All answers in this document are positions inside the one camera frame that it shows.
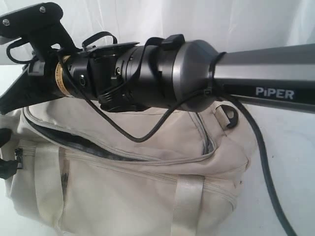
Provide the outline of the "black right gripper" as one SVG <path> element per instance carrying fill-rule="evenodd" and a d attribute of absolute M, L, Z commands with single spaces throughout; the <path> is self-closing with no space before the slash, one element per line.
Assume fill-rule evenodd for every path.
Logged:
<path fill-rule="evenodd" d="M 23 66 L 23 73 L 0 96 L 2 115 L 45 102 L 46 97 L 64 97 L 55 79 L 55 69 L 59 62 L 56 49 L 48 56 L 45 61 L 33 58 L 33 62 Z"/>

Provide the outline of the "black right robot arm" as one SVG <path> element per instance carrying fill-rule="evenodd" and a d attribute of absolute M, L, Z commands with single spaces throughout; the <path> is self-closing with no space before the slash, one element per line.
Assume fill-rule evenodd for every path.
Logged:
<path fill-rule="evenodd" d="M 101 109 L 137 112 L 150 107 L 200 112 L 223 93 L 241 102 L 313 113 L 313 44 L 220 53 L 181 34 L 145 45 L 115 43 L 81 49 L 49 48 L 29 61 L 0 98 L 0 112 L 63 97 L 97 101 Z"/>

